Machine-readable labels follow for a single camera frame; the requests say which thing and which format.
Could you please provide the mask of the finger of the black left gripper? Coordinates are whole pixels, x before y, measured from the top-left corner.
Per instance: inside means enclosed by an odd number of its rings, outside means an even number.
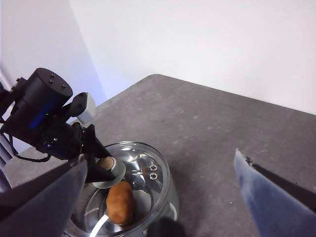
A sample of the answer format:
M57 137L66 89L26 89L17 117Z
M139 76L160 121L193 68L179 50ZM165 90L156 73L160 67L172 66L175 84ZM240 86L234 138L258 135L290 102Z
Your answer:
M85 183L105 182L114 180L115 176L110 171L102 168L96 163L94 154L84 153L83 156L87 162L87 175L85 178Z
M89 154L93 154L95 158L99 159L111 156L109 151L96 137L95 126L93 124L89 125L85 130L85 150Z

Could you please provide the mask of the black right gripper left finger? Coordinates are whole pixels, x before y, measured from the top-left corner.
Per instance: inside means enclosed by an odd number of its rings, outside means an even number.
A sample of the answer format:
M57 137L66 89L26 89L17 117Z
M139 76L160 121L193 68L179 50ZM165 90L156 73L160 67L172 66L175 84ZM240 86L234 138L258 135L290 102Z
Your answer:
M60 237L87 175L81 155L0 195L2 237Z

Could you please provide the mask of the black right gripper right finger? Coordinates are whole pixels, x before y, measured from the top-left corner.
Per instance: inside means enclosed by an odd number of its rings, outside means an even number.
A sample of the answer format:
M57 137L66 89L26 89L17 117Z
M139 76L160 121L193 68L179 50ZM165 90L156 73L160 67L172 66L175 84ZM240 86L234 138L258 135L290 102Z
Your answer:
M314 237L316 195L235 151L241 194L262 237Z

